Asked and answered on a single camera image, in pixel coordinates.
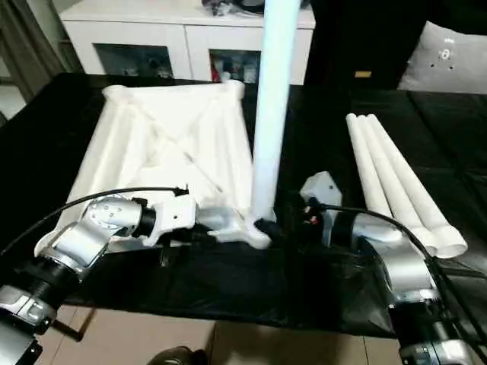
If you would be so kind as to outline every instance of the black cable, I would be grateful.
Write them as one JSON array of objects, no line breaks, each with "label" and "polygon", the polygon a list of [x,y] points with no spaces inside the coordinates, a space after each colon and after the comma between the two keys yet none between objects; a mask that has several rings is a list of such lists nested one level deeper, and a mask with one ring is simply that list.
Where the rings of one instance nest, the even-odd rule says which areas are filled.
[{"label": "black cable", "polygon": [[39,219],[36,223],[32,224],[29,228],[27,228],[20,236],[17,236],[12,241],[8,243],[8,245],[0,252],[0,256],[3,256],[5,253],[10,251],[10,249],[17,244],[20,240],[22,240],[26,235],[36,230],[38,227],[42,226],[46,223],[47,220],[54,217],[56,214],[61,213],[62,211],[73,207],[75,205],[87,202],[91,199],[100,198],[102,196],[112,195],[112,194],[123,194],[124,192],[174,192],[175,195],[184,195],[187,194],[187,190],[180,189],[180,188],[167,188],[167,187],[142,187],[142,188],[123,188],[123,189],[111,189],[105,190],[104,192],[97,192],[96,194],[86,195],[83,198],[79,198],[73,200],[72,202],[66,203],[61,207],[51,211],[45,217]]},{"label": "black cable", "polygon": [[439,274],[441,276],[441,279],[445,283],[445,286],[447,287],[447,289],[454,296],[455,300],[460,304],[460,307],[465,312],[465,315],[468,318],[468,320],[470,321],[470,323],[472,323],[472,326],[476,330],[477,335],[479,335],[480,341],[483,344],[487,344],[487,336],[485,336],[485,332],[482,330],[482,327],[480,326],[480,324],[473,317],[473,313],[469,310],[469,308],[466,305],[463,298],[458,294],[458,291],[455,288],[454,284],[451,282],[450,278],[442,270],[439,270]]},{"label": "black cable", "polygon": [[[324,210],[328,209],[331,211],[344,211],[349,213],[357,213],[357,214],[367,214],[372,217],[380,218],[388,223],[393,224],[394,226],[398,227],[402,232],[404,232],[407,237],[411,240],[412,244],[416,246],[416,248],[423,254],[425,257],[426,265],[430,269],[431,276],[433,277],[434,282],[437,285],[438,292],[440,293],[441,297],[444,300],[444,303],[447,304],[447,291],[450,291],[452,296],[460,305],[460,308],[465,312],[468,320],[472,324],[473,328],[475,329],[479,339],[483,342],[484,345],[487,343],[485,342],[485,332],[482,329],[482,326],[479,322],[475,319],[472,312],[470,311],[469,307],[466,303],[460,298],[460,295],[454,289],[453,283],[450,279],[443,273],[440,265],[431,257],[429,252],[423,246],[421,241],[404,225],[400,222],[396,221],[395,219],[388,217],[386,215],[377,213],[375,211],[369,211],[367,209],[362,208],[348,208],[342,207],[338,205],[326,205],[320,204],[320,207]],[[460,324],[459,321],[456,321],[457,330],[460,333],[460,336],[472,347],[472,349],[476,352],[476,354],[480,357],[482,362],[487,365],[487,356],[483,353],[482,349],[477,345],[477,343],[471,338],[468,334],[467,330]]]}]

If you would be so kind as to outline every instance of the white pole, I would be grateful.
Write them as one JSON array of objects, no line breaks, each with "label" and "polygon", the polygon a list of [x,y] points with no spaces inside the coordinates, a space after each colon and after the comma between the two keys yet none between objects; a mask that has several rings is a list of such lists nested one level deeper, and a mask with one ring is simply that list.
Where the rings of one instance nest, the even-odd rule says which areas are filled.
[{"label": "white pole", "polygon": [[401,185],[393,167],[390,165],[387,155],[384,153],[372,129],[372,125],[368,122],[368,118],[366,116],[359,116],[358,125],[367,142],[368,150],[374,162],[377,175],[379,176],[380,184],[386,193],[393,216],[418,237],[430,255],[435,255],[438,250],[436,237],[422,225],[418,213],[412,206],[406,190]]},{"label": "white pole", "polygon": [[348,114],[346,121],[349,127],[355,162],[357,163],[358,176],[364,192],[365,204],[371,211],[392,217],[374,162],[369,153],[367,142],[362,134],[359,125],[360,121],[355,114]]},{"label": "white pole", "polygon": [[273,219],[301,0],[266,0],[253,144],[252,216]]},{"label": "white pole", "polygon": [[411,203],[414,205],[414,209],[418,212],[419,218],[425,227],[436,236],[436,240],[440,245],[436,256],[441,259],[449,259],[464,253],[468,247],[465,239],[455,227],[448,223],[447,218],[441,213],[440,208],[429,195],[421,180],[412,171],[411,166],[407,163],[403,154],[401,154],[376,116],[371,114],[368,118],[379,143],[392,165],[393,171],[406,190]]}]

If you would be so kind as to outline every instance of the cabinet door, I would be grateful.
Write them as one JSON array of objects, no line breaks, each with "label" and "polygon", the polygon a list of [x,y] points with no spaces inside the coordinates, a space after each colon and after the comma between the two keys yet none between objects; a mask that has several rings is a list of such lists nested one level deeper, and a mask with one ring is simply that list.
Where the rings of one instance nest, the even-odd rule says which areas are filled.
[{"label": "cabinet door", "polygon": [[192,79],[182,25],[96,21],[64,25],[88,74]]},{"label": "cabinet door", "polygon": [[[218,81],[258,80],[263,28],[186,26],[193,78]],[[302,85],[310,52],[312,30],[299,29],[294,42],[291,83]]]}]

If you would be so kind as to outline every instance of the white cabinet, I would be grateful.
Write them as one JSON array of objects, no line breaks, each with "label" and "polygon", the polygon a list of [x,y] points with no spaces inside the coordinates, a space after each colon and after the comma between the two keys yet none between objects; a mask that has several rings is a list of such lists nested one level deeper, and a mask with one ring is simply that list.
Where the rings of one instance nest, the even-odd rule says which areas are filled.
[{"label": "white cabinet", "polygon": [[[226,71],[231,78],[255,82],[259,72],[263,34],[263,28],[226,27],[222,29],[221,27],[186,26],[193,79],[216,81],[212,75],[215,72],[221,74],[222,71]],[[312,30],[299,29],[296,33],[291,73],[292,84],[304,83],[312,36]]]},{"label": "white cabinet", "polygon": [[[60,13],[84,70],[255,82],[263,43],[263,18],[213,17],[201,0],[81,0]],[[314,16],[298,17],[292,84],[303,84]]]},{"label": "white cabinet", "polygon": [[88,74],[192,78],[183,25],[99,21],[64,25]]}]

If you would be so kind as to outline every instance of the black tablecloth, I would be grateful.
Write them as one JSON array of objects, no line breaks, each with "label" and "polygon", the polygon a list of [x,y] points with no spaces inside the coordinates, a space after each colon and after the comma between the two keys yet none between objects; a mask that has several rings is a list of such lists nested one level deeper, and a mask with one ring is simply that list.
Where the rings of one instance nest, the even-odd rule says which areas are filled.
[{"label": "black tablecloth", "polygon": [[[141,78],[60,75],[0,128],[0,184],[5,245],[61,205],[75,180],[110,84],[191,84]],[[243,111],[250,142],[256,88]],[[276,208],[285,222],[288,193],[316,172],[331,173],[343,204],[364,207],[345,123],[347,113],[375,113],[447,219],[469,244],[445,260],[487,273],[487,97],[403,91],[343,91],[292,87]],[[40,235],[2,258],[2,277],[25,259]],[[463,298],[487,328],[487,283],[455,277]],[[283,245],[259,251],[242,243],[181,249],[171,269],[157,249],[105,256],[68,300],[71,304],[207,319],[230,319],[360,335],[392,336],[386,304],[368,258],[315,249],[295,255]]]}]

